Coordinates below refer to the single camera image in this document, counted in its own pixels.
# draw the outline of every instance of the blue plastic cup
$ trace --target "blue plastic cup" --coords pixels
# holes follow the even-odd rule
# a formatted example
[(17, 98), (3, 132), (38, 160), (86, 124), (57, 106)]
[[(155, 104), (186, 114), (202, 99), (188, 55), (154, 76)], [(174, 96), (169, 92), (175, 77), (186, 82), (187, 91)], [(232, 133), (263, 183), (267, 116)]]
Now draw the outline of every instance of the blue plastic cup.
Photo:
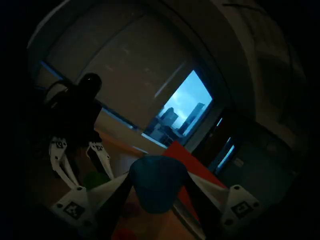
[(129, 171), (141, 207), (153, 214), (170, 210), (187, 174), (181, 162), (165, 156), (140, 158)]

